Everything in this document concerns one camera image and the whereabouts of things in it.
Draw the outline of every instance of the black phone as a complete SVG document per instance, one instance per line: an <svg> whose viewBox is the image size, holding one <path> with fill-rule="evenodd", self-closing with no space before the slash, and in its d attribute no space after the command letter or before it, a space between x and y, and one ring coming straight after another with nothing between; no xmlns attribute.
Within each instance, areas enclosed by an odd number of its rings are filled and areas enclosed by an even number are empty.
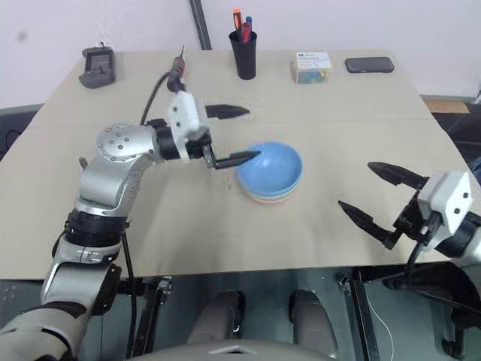
<svg viewBox="0 0 481 361"><path fill-rule="evenodd" d="M387 56L347 58L344 64L349 73L391 73L394 70L394 64Z"/></svg>

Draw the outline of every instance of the table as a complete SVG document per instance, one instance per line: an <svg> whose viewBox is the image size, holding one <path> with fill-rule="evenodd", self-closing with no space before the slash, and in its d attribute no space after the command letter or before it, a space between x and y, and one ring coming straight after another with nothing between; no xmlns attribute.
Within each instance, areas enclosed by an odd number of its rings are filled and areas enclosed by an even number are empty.
<svg viewBox="0 0 481 361"><path fill-rule="evenodd" d="M358 229L337 205L360 207L390 229L413 191L371 172L370 161L402 165L423 175L468 170L387 50L329 51L328 83L295 85L294 51L259 51L258 75L237 77L228 51L186 52L186 82L205 104L251 110L213 120L213 148L227 155L260 141L294 146L304 176L291 198L261 205L247 198L232 170L166 162L146 171L128 230L137 276L236 272L407 261L414 242L403 237L388 251ZM77 195L77 159L95 154L95 134L109 123L138 122L156 79L175 52L118 53L117 82L86 89L74 67L29 128L0 162L0 278L42 278L50 251ZM390 56L391 74L349 74L343 59ZM159 91L149 118L166 117L172 100ZM473 195L479 185L471 179ZM475 201L473 211L481 209ZM446 258L424 253L420 262ZM121 254L116 261L125 271Z"/></svg>

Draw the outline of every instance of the small box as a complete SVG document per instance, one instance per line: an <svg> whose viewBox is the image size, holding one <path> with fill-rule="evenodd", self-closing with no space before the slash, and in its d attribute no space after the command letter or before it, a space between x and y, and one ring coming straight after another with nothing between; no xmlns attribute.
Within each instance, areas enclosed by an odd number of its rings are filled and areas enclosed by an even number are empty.
<svg viewBox="0 0 481 361"><path fill-rule="evenodd" d="M331 72L331 60L327 53L296 53L292 62L296 84L325 83Z"/></svg>

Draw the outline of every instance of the black pole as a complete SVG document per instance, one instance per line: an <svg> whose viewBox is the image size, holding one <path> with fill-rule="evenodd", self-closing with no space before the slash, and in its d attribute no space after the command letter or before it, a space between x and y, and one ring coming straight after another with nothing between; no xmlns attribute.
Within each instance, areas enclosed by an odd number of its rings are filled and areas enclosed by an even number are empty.
<svg viewBox="0 0 481 361"><path fill-rule="evenodd" d="M197 28L198 40L201 43L201 49L212 50L201 0L189 0L189 3L194 17L195 27Z"/></svg>

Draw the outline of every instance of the pen holder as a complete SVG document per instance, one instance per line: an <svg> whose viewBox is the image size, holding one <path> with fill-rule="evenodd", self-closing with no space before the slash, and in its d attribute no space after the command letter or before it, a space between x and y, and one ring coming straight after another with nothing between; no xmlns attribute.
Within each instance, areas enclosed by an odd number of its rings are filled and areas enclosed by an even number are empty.
<svg viewBox="0 0 481 361"><path fill-rule="evenodd" d="M231 32L228 36L234 51L235 66L240 79L249 80L256 77L256 41L257 34L250 33L250 41L239 41L237 32Z"/></svg>

